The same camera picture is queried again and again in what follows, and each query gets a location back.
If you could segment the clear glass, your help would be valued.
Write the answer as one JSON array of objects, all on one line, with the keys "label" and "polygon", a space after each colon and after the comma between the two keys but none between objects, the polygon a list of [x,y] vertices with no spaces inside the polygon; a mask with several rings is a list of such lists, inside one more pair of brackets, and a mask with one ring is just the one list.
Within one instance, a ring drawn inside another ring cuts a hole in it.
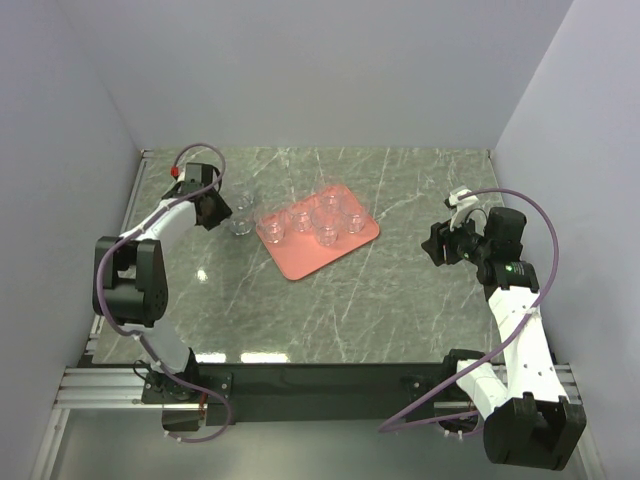
[{"label": "clear glass", "polygon": [[287,214],[291,227],[296,232],[307,232],[312,229],[311,214],[316,208],[317,202],[314,198],[305,198],[292,203],[287,208]]},{"label": "clear glass", "polygon": [[316,184],[315,194],[318,206],[336,212],[345,195],[345,186],[339,180],[323,179]]},{"label": "clear glass", "polygon": [[236,236],[247,235],[254,229],[254,220],[251,216],[232,216],[228,229]]},{"label": "clear glass", "polygon": [[361,232],[369,216],[368,207],[353,196],[345,196],[340,202],[343,225],[350,234]]},{"label": "clear glass", "polygon": [[278,244],[285,237],[285,211],[276,204],[262,204],[255,212],[258,234],[267,244]]},{"label": "clear glass", "polygon": [[314,237],[321,246],[333,245],[339,237],[341,218],[334,208],[324,205],[311,212]]}]

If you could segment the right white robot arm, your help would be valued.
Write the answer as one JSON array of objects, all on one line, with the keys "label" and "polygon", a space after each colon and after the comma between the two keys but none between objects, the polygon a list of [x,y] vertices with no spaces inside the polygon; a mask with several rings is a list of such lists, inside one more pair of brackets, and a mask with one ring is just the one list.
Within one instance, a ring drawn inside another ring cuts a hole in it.
[{"label": "right white robot arm", "polygon": [[483,232],[464,218],[432,225],[422,243],[437,266],[466,260],[496,320],[506,367],[501,381],[489,364],[474,370],[454,365],[440,375],[443,393],[452,399],[467,394],[484,420],[483,442],[495,464],[562,470],[586,427],[586,414],[570,402],[553,365],[535,301],[540,295],[534,267],[521,260],[523,213],[490,209]]}]

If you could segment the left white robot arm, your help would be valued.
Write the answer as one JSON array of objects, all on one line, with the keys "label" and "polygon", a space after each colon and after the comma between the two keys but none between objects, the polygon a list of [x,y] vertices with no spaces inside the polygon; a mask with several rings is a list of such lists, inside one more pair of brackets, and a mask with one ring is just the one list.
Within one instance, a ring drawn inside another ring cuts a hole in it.
[{"label": "left white robot arm", "polygon": [[193,400],[201,387],[193,350],[165,318],[169,300],[164,254],[195,227],[211,230],[232,210],[220,195],[223,166],[188,163],[174,186],[136,227],[103,236],[94,251],[93,307],[112,329],[139,343],[152,371],[152,389],[177,401]]}]

